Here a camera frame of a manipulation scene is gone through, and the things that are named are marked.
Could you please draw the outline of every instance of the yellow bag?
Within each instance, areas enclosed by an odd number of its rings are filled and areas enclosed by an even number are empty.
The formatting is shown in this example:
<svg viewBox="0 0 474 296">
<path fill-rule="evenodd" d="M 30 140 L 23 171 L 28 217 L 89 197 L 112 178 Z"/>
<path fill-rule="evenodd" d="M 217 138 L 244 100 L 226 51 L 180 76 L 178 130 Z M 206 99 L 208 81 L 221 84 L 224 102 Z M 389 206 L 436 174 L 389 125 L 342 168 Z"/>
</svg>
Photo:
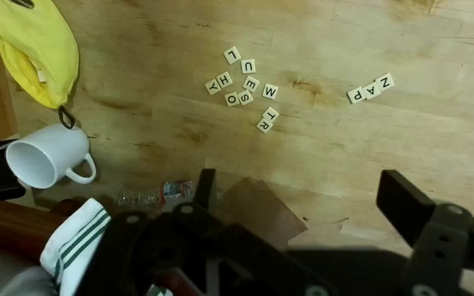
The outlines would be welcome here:
<svg viewBox="0 0 474 296">
<path fill-rule="evenodd" d="M 79 51 L 51 0 L 0 0 L 0 54 L 12 77 L 41 105 L 59 109 L 68 102 Z"/>
</svg>

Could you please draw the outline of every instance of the towel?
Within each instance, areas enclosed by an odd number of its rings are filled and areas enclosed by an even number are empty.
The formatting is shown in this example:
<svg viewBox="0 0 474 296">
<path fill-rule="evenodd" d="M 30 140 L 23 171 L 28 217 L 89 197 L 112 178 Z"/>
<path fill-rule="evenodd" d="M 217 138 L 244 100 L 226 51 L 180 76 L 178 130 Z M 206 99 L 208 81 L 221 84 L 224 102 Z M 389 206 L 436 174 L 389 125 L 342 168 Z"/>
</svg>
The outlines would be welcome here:
<svg viewBox="0 0 474 296">
<path fill-rule="evenodd" d="M 79 51 L 51 0 L 0 0 L 0 54 L 12 77 L 41 105 L 68 102 Z"/>
<path fill-rule="evenodd" d="M 77 291 L 109 222 L 102 204 L 89 199 L 51 235 L 40 263 L 54 278 L 59 296 Z"/>
</svg>

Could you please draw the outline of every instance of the mug handle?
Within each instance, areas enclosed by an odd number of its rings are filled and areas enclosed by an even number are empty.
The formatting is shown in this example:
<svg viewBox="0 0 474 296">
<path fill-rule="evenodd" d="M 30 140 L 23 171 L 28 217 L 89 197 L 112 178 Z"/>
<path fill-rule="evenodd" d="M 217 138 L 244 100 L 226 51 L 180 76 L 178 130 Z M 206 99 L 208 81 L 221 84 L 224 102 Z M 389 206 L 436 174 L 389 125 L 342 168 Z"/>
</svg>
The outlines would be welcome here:
<svg viewBox="0 0 474 296">
<path fill-rule="evenodd" d="M 66 176 L 71 178 L 74 183 L 79 183 L 79 184 L 89 184 L 89 183 L 92 183 L 92 181 L 96 179 L 96 164 L 94 164 L 92 156 L 87 153 L 87 155 L 84 156 L 84 160 L 86 160 L 87 164 L 91 166 L 91 171 L 92 171 L 91 176 L 87 176 L 87 178 L 79 176 L 79 174 L 76 174 L 76 173 L 73 171 L 73 168 L 68 168 L 68 171 L 66 171 Z"/>
</svg>

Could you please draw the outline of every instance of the white towel with green stripes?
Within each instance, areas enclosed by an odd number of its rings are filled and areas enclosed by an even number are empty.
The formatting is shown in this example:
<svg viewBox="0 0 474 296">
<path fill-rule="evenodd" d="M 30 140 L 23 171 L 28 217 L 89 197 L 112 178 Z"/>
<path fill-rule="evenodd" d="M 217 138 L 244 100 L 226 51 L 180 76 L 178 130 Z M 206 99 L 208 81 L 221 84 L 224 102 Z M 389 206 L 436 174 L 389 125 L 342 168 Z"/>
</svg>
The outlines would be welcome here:
<svg viewBox="0 0 474 296">
<path fill-rule="evenodd" d="M 51 235 L 40 262 L 56 280 L 59 296 L 76 293 L 109 220 L 102 204 L 89 199 Z"/>
</svg>

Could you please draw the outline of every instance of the white mug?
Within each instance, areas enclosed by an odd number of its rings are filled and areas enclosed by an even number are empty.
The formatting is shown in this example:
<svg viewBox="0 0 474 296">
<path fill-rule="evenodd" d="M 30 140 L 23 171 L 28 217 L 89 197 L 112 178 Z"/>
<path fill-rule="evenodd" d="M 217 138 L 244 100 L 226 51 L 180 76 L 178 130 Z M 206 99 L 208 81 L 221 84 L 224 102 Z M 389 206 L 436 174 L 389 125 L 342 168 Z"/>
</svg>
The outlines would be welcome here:
<svg viewBox="0 0 474 296">
<path fill-rule="evenodd" d="M 81 161 L 89 163 L 91 176 L 73 171 Z M 64 176 L 89 184 L 97 174 L 87 135 L 76 127 L 68 130 L 63 125 L 50 125 L 12 141 L 7 148 L 7 163 L 22 183 L 38 189 L 51 188 Z"/>
</svg>

